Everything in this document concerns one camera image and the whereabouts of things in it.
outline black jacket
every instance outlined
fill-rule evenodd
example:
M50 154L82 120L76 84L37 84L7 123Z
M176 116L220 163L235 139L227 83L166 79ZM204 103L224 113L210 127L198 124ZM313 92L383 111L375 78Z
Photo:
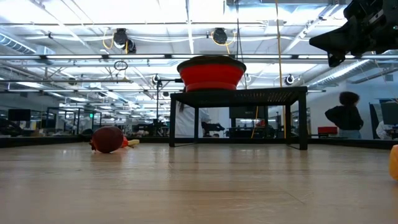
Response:
M356 106L336 106L326 111L325 115L342 130L360 130L363 126Z

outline white wall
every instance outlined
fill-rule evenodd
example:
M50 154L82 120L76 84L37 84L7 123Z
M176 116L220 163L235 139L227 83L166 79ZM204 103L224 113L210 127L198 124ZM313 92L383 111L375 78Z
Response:
M380 99L395 98L398 96L398 73L394 73L393 75L394 81L387 82L387 84L384 82L383 77L360 84L347 84L349 91L353 91L361 97L357 108L364 121L364 126L361 130L363 139L373 139L369 104L379 104Z
M324 93L308 93L307 95L307 108L310 108L312 134L318 134L318 127L335 126L327 120L325 112L330 108L340 105L338 97L342 91L346 91L346 84L340 83L337 87L330 87L325 90L326 92ZM299 110L299 104L295 103L292 105L291 111L297 110ZM269 109L269 117L276 116L276 112L282 115L282 107L278 106Z

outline yellow toy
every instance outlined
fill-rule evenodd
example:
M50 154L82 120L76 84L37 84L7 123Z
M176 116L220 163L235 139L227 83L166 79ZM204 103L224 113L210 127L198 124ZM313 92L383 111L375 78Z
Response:
M395 145L391 149L390 153L390 176L394 180L398 180L398 145Z
M130 147L134 147L135 145L138 145L139 144L139 140L138 139L133 139L133 140L130 140L130 141L128 141L128 146L130 146Z

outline table leg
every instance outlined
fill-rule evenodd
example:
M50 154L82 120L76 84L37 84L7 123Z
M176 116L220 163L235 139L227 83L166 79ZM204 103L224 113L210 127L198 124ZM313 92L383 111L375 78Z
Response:
M290 105L285 106L285 122L286 122L286 144L292 143L292 113Z
M169 136L169 146L175 147L175 110L177 102L172 98L170 103L170 136Z
M193 142L198 143L199 138L199 108L195 108L195 132L193 134Z
M308 149L308 131L307 131L307 96L300 93L298 96L298 128L300 139L300 150Z

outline red bowl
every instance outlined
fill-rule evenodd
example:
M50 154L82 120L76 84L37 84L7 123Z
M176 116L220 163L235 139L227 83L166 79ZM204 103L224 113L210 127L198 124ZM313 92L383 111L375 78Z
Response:
M177 70L187 91L236 90L246 66L231 57L206 55L182 62Z

